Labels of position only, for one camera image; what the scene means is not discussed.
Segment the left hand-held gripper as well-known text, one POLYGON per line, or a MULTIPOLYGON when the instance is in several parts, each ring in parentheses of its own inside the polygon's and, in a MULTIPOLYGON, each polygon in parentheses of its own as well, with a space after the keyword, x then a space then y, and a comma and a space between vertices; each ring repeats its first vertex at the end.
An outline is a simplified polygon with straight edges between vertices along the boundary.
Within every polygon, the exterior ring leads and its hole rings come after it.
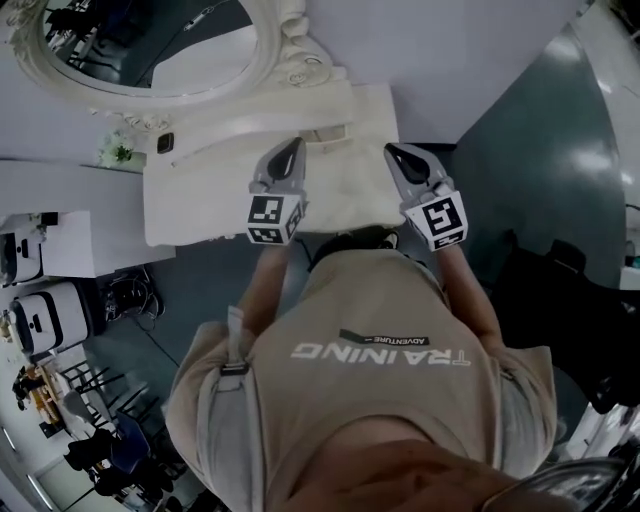
POLYGON ((306 142, 294 137, 259 159, 249 185, 251 204, 246 221, 252 244, 287 246, 293 240, 308 204, 306 158, 306 142))

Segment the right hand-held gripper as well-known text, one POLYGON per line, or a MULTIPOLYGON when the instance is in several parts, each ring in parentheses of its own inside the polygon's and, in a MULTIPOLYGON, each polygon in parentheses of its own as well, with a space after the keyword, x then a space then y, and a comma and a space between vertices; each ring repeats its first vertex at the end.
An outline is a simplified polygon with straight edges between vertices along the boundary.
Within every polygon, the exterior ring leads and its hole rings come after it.
POLYGON ((468 234, 462 197, 430 151, 409 143, 387 143, 384 158, 402 198, 402 214, 430 251, 457 245, 468 234))

